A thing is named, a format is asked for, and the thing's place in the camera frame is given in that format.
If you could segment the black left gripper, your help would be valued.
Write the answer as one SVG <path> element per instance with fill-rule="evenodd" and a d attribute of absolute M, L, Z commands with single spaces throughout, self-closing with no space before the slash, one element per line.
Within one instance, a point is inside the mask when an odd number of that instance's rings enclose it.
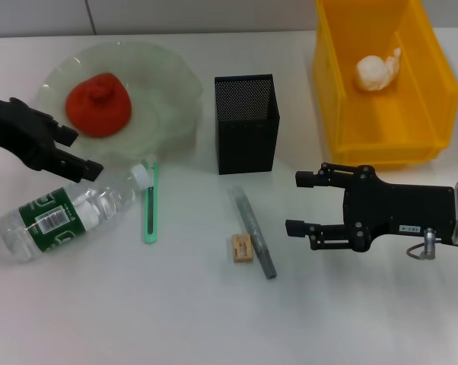
<path fill-rule="evenodd" d="M 32 170 L 51 171 L 56 166 L 56 175 L 75 183 L 95 181 L 103 171 L 102 164 L 56 148 L 55 142 L 70 147 L 77 137 L 74 129 L 18 99 L 0 100 L 0 148 Z"/>

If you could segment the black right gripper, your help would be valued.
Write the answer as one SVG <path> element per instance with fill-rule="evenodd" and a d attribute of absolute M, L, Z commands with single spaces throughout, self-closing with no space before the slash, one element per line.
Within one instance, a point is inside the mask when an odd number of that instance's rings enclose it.
<path fill-rule="evenodd" d="M 348 182 L 347 171 L 353 173 Z M 334 163 L 322 163 L 316 173 L 297 171 L 295 181 L 300 188 L 345 189 L 344 224 L 285 221 L 287 235 L 307 236 L 313 251 L 366 252 L 379 236 L 423 237 L 427 229 L 435 232 L 440 243 L 453 244 L 456 203 L 454 190 L 449 186 L 394 184 L 381 180 L 371 166 L 348 167 Z"/>

